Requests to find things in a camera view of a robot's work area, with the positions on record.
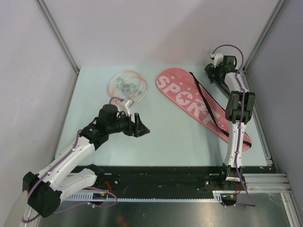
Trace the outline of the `black shuttlecock tube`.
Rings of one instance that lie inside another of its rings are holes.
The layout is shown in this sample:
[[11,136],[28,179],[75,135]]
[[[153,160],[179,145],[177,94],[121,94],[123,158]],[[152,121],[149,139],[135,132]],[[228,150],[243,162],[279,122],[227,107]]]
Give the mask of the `black shuttlecock tube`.
[[218,85],[227,95],[230,95],[230,90],[222,79],[219,79]]

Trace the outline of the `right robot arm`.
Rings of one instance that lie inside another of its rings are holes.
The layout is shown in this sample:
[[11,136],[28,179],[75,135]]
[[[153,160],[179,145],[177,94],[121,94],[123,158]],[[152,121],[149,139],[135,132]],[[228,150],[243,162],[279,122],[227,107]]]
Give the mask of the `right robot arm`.
[[255,93],[245,87],[236,69],[235,56],[217,53],[211,54],[211,60],[213,62],[205,67],[210,82],[217,82],[229,93],[225,109],[225,119],[229,122],[228,149],[218,178],[219,186],[229,190],[243,181],[242,149],[246,126],[253,114]]

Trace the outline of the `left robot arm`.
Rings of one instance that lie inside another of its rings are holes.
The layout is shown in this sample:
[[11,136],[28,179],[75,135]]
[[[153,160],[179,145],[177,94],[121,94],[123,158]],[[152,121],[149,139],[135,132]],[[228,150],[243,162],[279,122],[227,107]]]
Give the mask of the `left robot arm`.
[[119,110],[113,104],[105,104],[92,122],[77,131],[75,140],[58,158],[38,173],[24,175],[22,190],[28,193],[27,204],[38,216],[46,218],[56,213],[64,199],[82,189],[99,189],[104,185],[102,170],[95,165],[68,175],[115,133],[138,138],[150,133],[150,129],[142,123],[138,113],[131,117],[127,107]]

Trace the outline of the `pink racket bag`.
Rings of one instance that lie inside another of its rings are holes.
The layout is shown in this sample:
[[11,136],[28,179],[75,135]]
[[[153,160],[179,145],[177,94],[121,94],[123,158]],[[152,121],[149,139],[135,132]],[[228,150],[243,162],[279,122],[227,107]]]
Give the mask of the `pink racket bag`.
[[197,85],[194,76],[182,68],[168,68],[156,77],[159,91],[190,117],[228,142],[229,122],[225,109],[211,94]]

